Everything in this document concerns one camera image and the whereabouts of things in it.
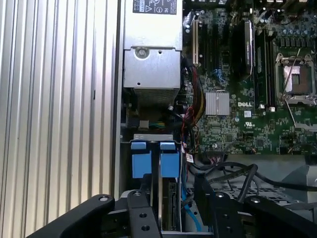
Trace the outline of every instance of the aluminum side panel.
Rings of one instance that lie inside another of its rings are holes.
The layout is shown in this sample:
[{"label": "aluminum side panel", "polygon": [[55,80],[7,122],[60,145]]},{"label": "aluminum side panel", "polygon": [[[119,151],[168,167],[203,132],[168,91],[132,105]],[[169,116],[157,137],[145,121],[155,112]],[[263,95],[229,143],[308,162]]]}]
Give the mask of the aluminum side panel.
[{"label": "aluminum side panel", "polygon": [[111,192],[114,0],[0,0],[0,238]]}]

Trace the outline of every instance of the green circuit board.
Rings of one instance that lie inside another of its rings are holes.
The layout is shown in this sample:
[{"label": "green circuit board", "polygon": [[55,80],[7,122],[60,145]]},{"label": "green circuit board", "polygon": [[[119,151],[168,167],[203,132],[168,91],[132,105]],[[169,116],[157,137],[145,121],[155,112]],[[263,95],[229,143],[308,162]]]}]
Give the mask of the green circuit board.
[{"label": "green circuit board", "polygon": [[[215,9],[200,14],[198,19],[208,26],[208,33],[211,32],[213,24],[218,24],[219,37],[221,38],[223,27],[228,22],[228,17],[234,17],[234,13],[228,15],[224,9]],[[283,34],[284,29],[299,29],[302,32],[312,26],[316,26],[317,22],[316,18],[309,14],[302,17],[302,20],[285,26],[274,23],[262,26],[256,24],[258,21],[259,13],[255,12],[254,23],[256,30],[261,31],[262,28],[266,28],[267,31],[278,32],[279,36]],[[286,105],[280,105],[276,107],[275,112],[256,109],[253,78],[237,80],[231,73],[228,59],[225,59],[225,57],[230,57],[230,45],[219,45],[218,67],[222,70],[223,82],[220,83],[218,79],[213,77],[212,71],[214,68],[210,67],[207,70],[198,68],[205,93],[222,90],[229,93],[230,99],[230,115],[204,115],[199,121],[200,149],[221,152],[227,144],[233,141],[243,141],[255,148],[257,154],[287,154],[292,147],[298,144],[316,145],[316,132],[295,128],[290,110],[297,123],[313,125],[317,124],[317,106],[296,105],[288,108]],[[190,50],[190,46],[184,46],[185,53],[190,52]],[[289,54],[294,54],[294,52],[296,54],[297,52],[297,48],[281,49],[279,46],[275,46],[276,55],[282,50]],[[314,45],[312,45],[308,53],[314,55]],[[183,93],[186,94],[190,101],[193,95],[192,85],[189,81],[186,81],[185,86],[186,92]],[[239,102],[246,103],[244,105],[247,106],[241,106]],[[230,153],[242,154],[246,153],[247,150],[246,146],[234,146],[230,149]],[[310,146],[299,146],[291,153],[305,154],[315,153],[315,151]]]}]

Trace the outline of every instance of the blue plastic tab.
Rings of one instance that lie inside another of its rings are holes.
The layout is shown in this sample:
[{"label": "blue plastic tab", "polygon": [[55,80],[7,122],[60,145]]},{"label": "blue plastic tab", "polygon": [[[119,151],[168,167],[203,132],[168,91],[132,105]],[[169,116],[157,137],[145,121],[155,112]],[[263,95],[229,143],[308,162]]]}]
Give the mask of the blue plastic tab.
[{"label": "blue plastic tab", "polygon": [[174,142],[161,142],[159,147],[161,150],[176,150]]},{"label": "blue plastic tab", "polygon": [[132,150],[145,150],[147,148],[146,142],[132,142],[131,149]]},{"label": "blue plastic tab", "polygon": [[149,154],[132,155],[132,177],[143,178],[144,174],[152,173],[151,152]]},{"label": "blue plastic tab", "polygon": [[163,178],[179,177],[179,153],[160,155],[160,175]]}]

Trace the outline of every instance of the motherboard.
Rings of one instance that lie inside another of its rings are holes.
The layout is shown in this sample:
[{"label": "motherboard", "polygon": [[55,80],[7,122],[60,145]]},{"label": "motherboard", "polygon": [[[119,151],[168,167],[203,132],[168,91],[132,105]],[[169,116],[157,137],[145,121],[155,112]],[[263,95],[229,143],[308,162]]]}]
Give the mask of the motherboard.
[{"label": "motherboard", "polygon": [[[317,16],[283,13],[260,5],[247,13],[202,8],[184,17],[183,54],[193,59],[206,94],[197,125],[201,150],[217,154],[240,141],[230,153],[316,153]],[[238,59],[244,53],[250,68]],[[180,94],[192,100],[190,80]]]}]

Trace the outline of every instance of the cpu socket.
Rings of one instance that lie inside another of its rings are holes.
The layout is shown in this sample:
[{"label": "cpu socket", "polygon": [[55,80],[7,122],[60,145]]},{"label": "cpu socket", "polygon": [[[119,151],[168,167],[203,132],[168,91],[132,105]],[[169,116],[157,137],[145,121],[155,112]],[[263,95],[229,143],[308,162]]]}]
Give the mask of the cpu socket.
[{"label": "cpu socket", "polygon": [[280,103],[316,105],[314,62],[310,54],[285,57],[278,53],[275,63],[276,92]]}]

